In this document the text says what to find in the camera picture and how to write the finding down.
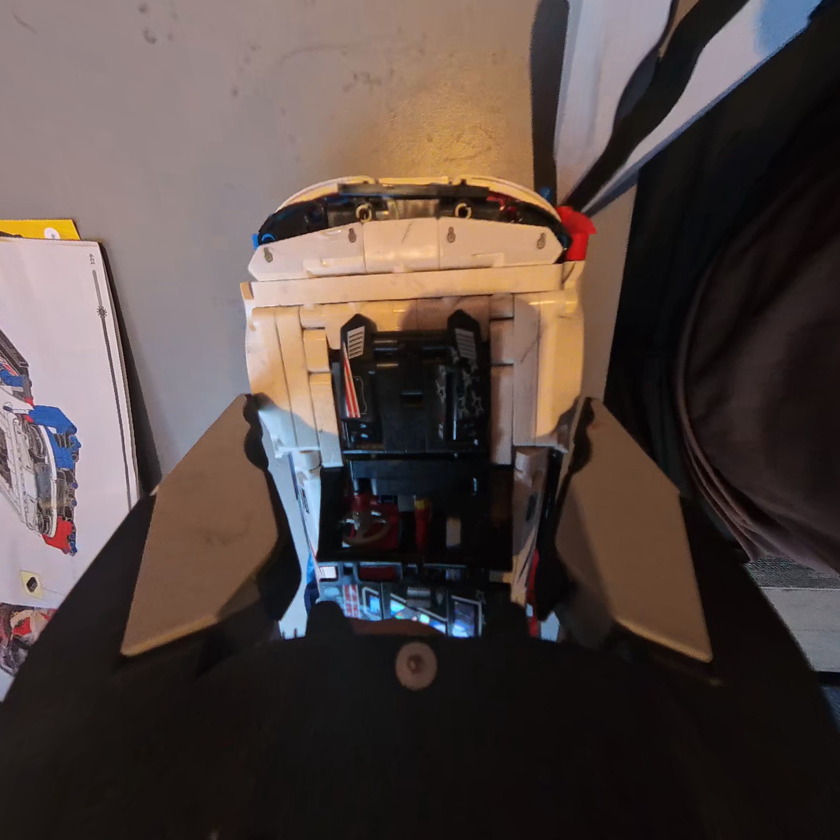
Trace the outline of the open building instruction booklet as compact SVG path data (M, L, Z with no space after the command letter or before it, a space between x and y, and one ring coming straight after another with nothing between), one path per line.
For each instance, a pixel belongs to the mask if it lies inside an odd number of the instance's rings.
M140 496L100 244L2 234L2 697Z

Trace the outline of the brick-built toy race car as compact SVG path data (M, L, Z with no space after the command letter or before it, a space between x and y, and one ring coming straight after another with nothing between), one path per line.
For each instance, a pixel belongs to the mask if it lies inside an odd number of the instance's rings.
M254 236L248 378L301 589L478 637L529 602L581 393L595 226L489 177L349 176Z

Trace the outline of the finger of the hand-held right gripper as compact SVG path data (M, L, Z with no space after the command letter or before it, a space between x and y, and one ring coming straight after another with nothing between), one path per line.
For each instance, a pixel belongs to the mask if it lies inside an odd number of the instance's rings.
M565 57L556 112L556 203L571 195L618 134L618 162L606 178L654 129L628 139L620 123L631 116L649 88L658 60L677 26L699 2L569 2Z
M822 2L698 2L581 179L581 210L620 186L811 23Z

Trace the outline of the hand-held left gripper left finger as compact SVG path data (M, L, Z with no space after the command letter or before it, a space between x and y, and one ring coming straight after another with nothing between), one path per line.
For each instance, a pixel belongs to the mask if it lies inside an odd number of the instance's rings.
M239 395L154 494L121 654L146 655L258 607L274 624L302 583L259 403Z

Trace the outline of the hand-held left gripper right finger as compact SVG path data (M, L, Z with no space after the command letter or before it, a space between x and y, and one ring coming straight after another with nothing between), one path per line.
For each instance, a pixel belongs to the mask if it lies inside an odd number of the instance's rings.
M570 593L560 624L586 648L629 637L713 659L679 491L594 398L582 403L554 547Z

